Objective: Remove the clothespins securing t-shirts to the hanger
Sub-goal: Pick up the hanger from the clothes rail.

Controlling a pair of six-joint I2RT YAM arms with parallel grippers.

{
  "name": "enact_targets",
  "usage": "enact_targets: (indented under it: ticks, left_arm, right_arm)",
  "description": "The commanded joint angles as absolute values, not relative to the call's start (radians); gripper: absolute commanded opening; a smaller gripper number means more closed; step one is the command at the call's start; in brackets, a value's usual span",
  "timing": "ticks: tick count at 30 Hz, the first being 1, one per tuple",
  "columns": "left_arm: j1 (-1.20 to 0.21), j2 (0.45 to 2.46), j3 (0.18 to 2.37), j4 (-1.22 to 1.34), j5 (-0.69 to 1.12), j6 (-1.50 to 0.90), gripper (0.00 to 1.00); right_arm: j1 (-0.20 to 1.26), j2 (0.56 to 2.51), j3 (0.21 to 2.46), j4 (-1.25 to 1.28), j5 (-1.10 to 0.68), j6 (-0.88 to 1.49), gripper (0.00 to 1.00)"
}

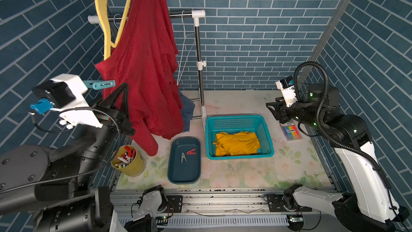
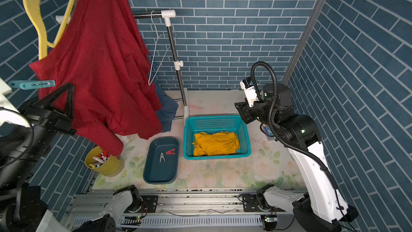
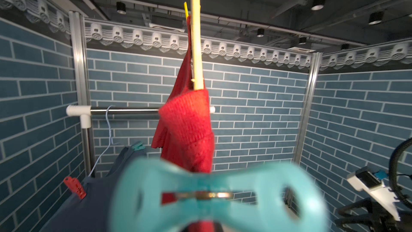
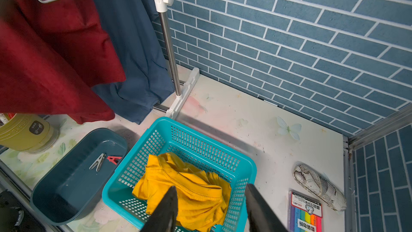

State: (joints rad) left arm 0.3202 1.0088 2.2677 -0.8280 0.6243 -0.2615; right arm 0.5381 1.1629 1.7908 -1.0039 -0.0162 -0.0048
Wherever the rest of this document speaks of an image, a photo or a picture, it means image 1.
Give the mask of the red t-shirt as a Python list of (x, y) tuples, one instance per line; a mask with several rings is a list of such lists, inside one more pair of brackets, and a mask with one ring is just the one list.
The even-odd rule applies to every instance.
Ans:
[(155, 135), (171, 139), (183, 130), (177, 53), (166, 0), (132, 0), (117, 47), (96, 65), (104, 80), (128, 84), (132, 139), (149, 156), (158, 152)]

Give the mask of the yellow t-shirt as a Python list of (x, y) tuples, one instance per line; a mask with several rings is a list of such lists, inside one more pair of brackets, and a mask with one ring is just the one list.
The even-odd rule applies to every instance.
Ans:
[(215, 155), (223, 156), (248, 156), (257, 154), (261, 149), (259, 139), (254, 132), (239, 132), (229, 134), (220, 132), (213, 143)]

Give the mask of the grey clothespin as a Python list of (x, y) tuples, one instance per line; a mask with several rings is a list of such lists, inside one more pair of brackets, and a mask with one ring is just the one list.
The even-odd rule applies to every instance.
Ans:
[(185, 153), (181, 153), (181, 163), (183, 163), (183, 162), (187, 162)]

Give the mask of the red clothespin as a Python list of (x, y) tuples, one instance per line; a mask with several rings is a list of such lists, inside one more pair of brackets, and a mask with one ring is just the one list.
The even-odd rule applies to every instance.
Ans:
[(196, 155), (197, 152), (196, 152), (196, 149), (192, 149), (192, 150), (187, 151), (186, 154), (187, 155)]

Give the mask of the yellow plastic hanger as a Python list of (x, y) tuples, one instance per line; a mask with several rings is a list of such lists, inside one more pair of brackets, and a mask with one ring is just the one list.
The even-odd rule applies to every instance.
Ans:
[(94, 0), (97, 17), (104, 34), (104, 60), (107, 60), (111, 56), (112, 49), (115, 49), (118, 46), (127, 22), (131, 1), (132, 0), (126, 0), (115, 41), (112, 41), (111, 23), (108, 16), (108, 0)]

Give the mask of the white wire hanger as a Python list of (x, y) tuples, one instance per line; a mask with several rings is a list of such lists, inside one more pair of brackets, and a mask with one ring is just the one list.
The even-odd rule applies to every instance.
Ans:
[(184, 23), (184, 17), (183, 17), (184, 11), (182, 11), (181, 13), (181, 22), (182, 22), (182, 27), (183, 27), (183, 43), (182, 43), (182, 49), (181, 49), (181, 53), (180, 53), (180, 60), (179, 60), (179, 69), (178, 69), (178, 76), (177, 76), (177, 85), (180, 85), (186, 64), (187, 64), (187, 59), (188, 56), (186, 56), (186, 60), (183, 63), (183, 56), (184, 56), (184, 51), (186, 48), (186, 39), (187, 39), (187, 33), (186, 33), (186, 27), (185, 27), (185, 23)]

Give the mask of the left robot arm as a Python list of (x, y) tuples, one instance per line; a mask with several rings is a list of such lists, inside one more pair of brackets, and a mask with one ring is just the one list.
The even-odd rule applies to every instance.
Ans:
[(110, 166), (122, 137), (135, 130), (129, 120), (126, 83), (90, 107), (103, 123), (84, 125), (60, 149), (22, 145), (1, 156), (1, 214), (32, 212), (36, 232), (155, 232), (156, 216), (168, 208), (162, 186), (147, 189), (135, 218), (122, 225), (107, 186), (92, 187), (93, 175)]

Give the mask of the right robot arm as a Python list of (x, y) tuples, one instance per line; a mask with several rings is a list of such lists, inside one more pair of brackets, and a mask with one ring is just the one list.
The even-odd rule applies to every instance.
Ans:
[(340, 112), (339, 89), (330, 86), (325, 68), (306, 61), (276, 85), (282, 96), (266, 105), (274, 118), (280, 124), (296, 121), (316, 130), (334, 148), (353, 188), (353, 193), (332, 194), (294, 184), (284, 191), (284, 207), (289, 211), (316, 209), (334, 216), (352, 232), (396, 231), (396, 224), (407, 220), (409, 210), (391, 194), (366, 122)]

